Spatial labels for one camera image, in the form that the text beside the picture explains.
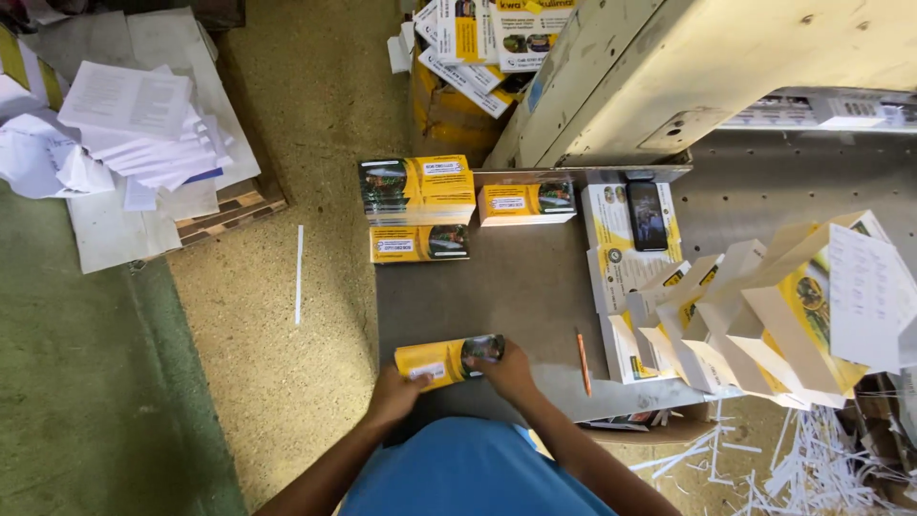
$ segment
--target hand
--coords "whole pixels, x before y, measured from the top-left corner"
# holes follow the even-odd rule
[[[538,395],[538,387],[528,367],[528,357],[515,342],[506,339],[503,358],[500,362],[488,362],[472,358],[469,364],[475,371],[481,371],[491,382],[497,394],[518,407],[532,396]]]
[[[394,364],[386,365],[379,372],[376,387],[372,390],[370,407],[363,420],[373,425],[388,425],[400,421],[414,408],[420,389],[433,381],[431,375],[420,375],[409,380]]]

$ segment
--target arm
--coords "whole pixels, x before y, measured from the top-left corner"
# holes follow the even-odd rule
[[[558,464],[620,516],[680,516],[661,494],[574,425],[538,390],[525,352],[506,341],[503,359],[475,360],[500,396],[512,404]]]
[[[370,407],[357,426],[268,500],[254,516],[326,516],[347,494],[372,452],[414,407],[429,375],[408,381],[394,365],[382,369]]]

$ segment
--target orange pencil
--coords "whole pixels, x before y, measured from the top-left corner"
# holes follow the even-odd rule
[[[580,347],[580,367],[582,368],[582,383],[586,387],[586,396],[592,397],[592,384],[589,381],[589,367],[586,366],[586,350],[582,347],[582,333],[576,330],[576,341]]]

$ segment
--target phone screen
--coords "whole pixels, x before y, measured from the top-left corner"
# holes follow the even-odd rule
[[[628,183],[627,203],[630,207],[634,247],[638,251],[668,249],[666,224],[655,183]]]

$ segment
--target metal table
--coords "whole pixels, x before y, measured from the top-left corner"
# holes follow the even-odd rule
[[[908,266],[917,267],[917,138],[832,132],[718,130],[692,147],[693,170],[672,183],[684,257],[724,252],[730,243],[770,241],[780,224],[873,209]],[[546,174],[578,187],[649,174],[670,181],[687,167],[609,167],[588,171],[475,173],[476,185],[523,183]],[[379,360],[398,346],[499,332],[527,352],[539,387],[574,421],[705,400],[680,379],[622,385],[609,380],[592,301],[582,219],[566,224],[481,229],[470,226],[468,261],[376,268]],[[592,378],[587,398],[574,327]],[[917,325],[905,337],[917,342]],[[485,381],[420,398],[415,421],[450,414],[524,423]]]

